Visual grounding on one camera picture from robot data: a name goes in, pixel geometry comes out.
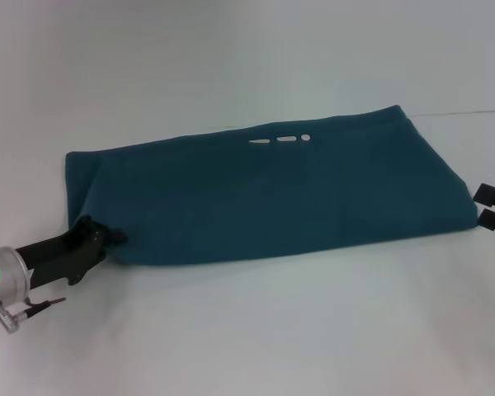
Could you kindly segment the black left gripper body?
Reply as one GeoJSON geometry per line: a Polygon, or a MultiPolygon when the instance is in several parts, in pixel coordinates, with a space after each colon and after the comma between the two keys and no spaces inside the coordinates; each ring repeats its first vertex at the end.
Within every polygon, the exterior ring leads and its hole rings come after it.
{"type": "Polygon", "coordinates": [[[83,216],[66,233],[16,251],[32,271],[32,287],[60,279],[75,285],[106,258],[109,245],[110,230],[91,217],[83,216]]]}

